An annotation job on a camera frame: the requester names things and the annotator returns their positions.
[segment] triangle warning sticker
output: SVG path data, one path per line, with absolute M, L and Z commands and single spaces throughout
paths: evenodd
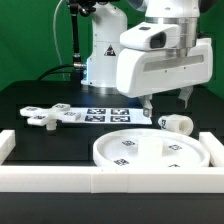
M 110 45 L 104 54 L 104 56 L 116 56 L 113 47 Z

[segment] white strip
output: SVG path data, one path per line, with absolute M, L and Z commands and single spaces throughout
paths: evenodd
M 1 166 L 0 192 L 224 193 L 224 168 Z

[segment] white circular dish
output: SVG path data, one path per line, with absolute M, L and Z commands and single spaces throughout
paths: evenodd
M 162 156 L 156 160 L 138 157 L 142 137 L 163 139 Z M 210 155 L 191 137 L 155 129 L 126 129 L 98 138 L 93 145 L 93 160 L 104 167 L 206 167 Z

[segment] green wall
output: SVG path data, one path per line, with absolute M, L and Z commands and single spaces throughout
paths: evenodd
M 201 16 L 200 29 L 213 37 L 214 75 L 206 86 L 224 98 L 224 2 Z M 0 1 L 0 89 L 18 80 L 35 80 L 59 65 L 53 40 L 53 14 L 59 0 Z M 144 20 L 126 1 L 118 2 L 128 16 L 128 27 Z M 57 17 L 58 43 L 63 63 L 72 62 L 69 10 L 64 3 Z M 79 16 L 80 51 L 83 60 L 91 53 L 91 18 Z M 48 79 L 62 80 L 52 76 Z
M 224 1 L 201 15 L 200 30 L 208 33 L 213 41 L 213 77 L 205 86 L 224 99 Z

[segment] black tabletop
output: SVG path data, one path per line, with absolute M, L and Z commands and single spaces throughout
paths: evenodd
M 3 165 L 94 166 L 94 141 L 111 131 L 158 128 L 162 115 L 192 118 L 195 129 L 211 131 L 224 143 L 224 101 L 195 87 L 187 109 L 178 107 L 179 90 L 155 94 L 152 125 L 64 124 L 56 132 L 29 126 L 19 110 L 73 107 L 141 108 L 138 99 L 84 92 L 70 82 L 23 81 L 0 92 L 0 129 L 16 131 L 16 147 Z M 224 223 L 224 194 L 56 194 L 0 193 L 1 223 Z

